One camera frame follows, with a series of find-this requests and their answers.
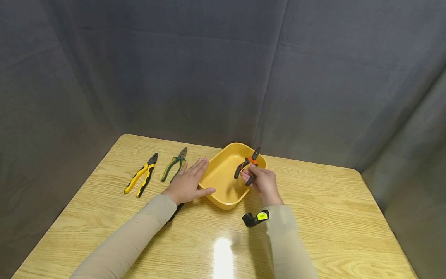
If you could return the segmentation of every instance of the yellow tray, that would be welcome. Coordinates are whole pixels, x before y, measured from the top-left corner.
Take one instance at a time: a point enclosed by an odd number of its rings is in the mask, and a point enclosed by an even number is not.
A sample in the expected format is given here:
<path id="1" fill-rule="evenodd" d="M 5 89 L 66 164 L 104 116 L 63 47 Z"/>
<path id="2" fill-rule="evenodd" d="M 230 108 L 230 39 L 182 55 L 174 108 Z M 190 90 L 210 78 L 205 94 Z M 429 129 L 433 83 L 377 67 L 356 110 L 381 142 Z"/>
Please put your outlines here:
<path id="1" fill-rule="evenodd" d="M 210 161 L 199 186 L 214 187 L 215 193 L 206 196 L 211 202 L 223 210 L 233 209 L 249 192 L 241 175 L 234 179 L 235 169 L 246 157 L 252 156 L 254 150 L 240 142 L 234 142 L 223 148 Z M 266 168 L 265 158 L 257 157 L 259 167 Z"/>

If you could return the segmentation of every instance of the beige sleeve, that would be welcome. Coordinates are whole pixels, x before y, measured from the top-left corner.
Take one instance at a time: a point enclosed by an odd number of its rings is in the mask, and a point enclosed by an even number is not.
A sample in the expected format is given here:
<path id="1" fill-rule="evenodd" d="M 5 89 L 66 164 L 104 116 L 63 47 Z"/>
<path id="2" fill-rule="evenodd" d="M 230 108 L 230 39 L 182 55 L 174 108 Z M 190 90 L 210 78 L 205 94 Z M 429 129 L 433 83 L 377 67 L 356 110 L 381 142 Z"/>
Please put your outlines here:
<path id="1" fill-rule="evenodd" d="M 271 242 L 276 279 L 316 279 L 316 270 L 297 233 L 296 220 L 288 206 L 272 205 L 266 234 Z"/>
<path id="2" fill-rule="evenodd" d="M 70 278 L 122 278 L 176 209 L 177 205 L 168 196 L 154 196 L 141 211 L 102 242 Z"/>

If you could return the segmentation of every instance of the gray fabric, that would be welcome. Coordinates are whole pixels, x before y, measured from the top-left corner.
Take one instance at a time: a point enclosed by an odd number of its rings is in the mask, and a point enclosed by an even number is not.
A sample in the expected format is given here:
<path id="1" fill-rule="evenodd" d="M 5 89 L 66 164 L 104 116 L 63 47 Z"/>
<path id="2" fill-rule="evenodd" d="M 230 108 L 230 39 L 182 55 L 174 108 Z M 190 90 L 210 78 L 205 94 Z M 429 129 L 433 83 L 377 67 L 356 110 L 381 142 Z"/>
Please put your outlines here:
<path id="1" fill-rule="evenodd" d="M 254 145 L 364 171 L 444 66 L 444 7 L 288 1 Z"/>
<path id="2" fill-rule="evenodd" d="M 74 64 L 118 104 L 127 133 L 219 147 L 252 143 L 285 0 L 46 6 L 67 36 L 66 52 L 80 57 Z"/>
<path id="3" fill-rule="evenodd" d="M 0 278 L 117 137 L 353 167 L 444 278 L 443 0 L 0 0 Z"/>
<path id="4" fill-rule="evenodd" d="M 42 7 L 0 7 L 0 278 L 9 278 L 121 133 L 88 101 Z"/>
<path id="5" fill-rule="evenodd" d="M 446 71 L 363 173 L 419 278 L 446 275 Z"/>

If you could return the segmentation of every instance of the wooden table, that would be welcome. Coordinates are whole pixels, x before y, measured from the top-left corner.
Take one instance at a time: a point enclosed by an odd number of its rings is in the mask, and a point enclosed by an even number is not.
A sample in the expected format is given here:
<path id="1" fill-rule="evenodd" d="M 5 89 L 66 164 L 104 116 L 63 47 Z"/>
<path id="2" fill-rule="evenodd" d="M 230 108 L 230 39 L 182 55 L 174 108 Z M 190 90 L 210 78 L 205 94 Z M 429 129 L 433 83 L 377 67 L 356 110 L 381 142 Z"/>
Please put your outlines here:
<path id="1" fill-rule="evenodd" d="M 107 236 L 168 186 L 160 182 L 164 168 L 185 146 L 189 162 L 210 159 L 220 150 L 121 136 L 13 278 L 69 277 Z M 159 159 L 143 196 L 135 197 L 143 179 L 124 195 L 132 176 L 155 152 Z M 416 278 L 357 171 L 271 156 L 266 160 L 298 220 L 319 278 Z M 241 220 L 259 209 L 253 191 L 230 211 L 207 198 L 185 205 L 126 278 L 273 278 L 264 225 L 247 229 Z"/>

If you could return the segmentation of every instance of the yellow label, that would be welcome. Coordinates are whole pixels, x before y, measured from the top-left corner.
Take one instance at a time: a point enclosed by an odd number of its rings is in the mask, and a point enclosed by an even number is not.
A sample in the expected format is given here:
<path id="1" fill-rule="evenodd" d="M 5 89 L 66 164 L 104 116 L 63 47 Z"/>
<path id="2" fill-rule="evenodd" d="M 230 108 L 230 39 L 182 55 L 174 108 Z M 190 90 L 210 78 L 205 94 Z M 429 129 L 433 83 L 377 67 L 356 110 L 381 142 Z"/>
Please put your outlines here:
<path id="1" fill-rule="evenodd" d="M 259 214 L 257 214 L 257 220 L 262 221 L 268 219 L 268 215 L 266 215 L 265 212 L 260 212 Z"/>

